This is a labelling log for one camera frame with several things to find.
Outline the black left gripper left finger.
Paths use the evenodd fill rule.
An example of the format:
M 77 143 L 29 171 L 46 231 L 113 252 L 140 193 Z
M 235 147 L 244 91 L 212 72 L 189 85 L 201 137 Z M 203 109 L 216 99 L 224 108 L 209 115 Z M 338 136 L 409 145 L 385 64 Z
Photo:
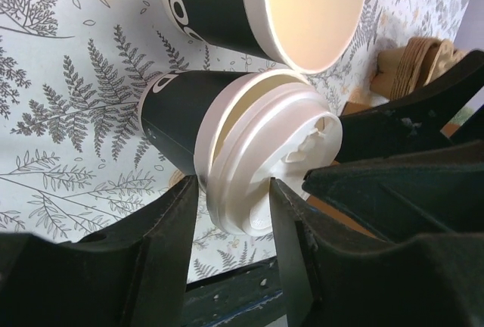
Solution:
M 178 326 L 197 218 L 198 182 L 77 242 L 1 235 L 3 326 Z

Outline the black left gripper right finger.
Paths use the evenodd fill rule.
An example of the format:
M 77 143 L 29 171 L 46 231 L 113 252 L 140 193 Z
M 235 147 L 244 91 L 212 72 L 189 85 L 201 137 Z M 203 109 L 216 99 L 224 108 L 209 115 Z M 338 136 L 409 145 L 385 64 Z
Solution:
M 291 326 L 481 326 L 483 236 L 423 234 L 392 244 L 269 188 Z

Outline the black paper coffee cup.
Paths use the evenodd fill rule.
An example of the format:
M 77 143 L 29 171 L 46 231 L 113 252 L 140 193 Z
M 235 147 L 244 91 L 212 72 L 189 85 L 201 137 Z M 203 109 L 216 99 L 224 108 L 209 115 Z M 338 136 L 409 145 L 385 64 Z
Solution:
M 218 147 L 253 103 L 247 93 L 260 73 L 172 71 L 155 79 L 141 96 L 138 119 L 148 138 L 203 190 Z

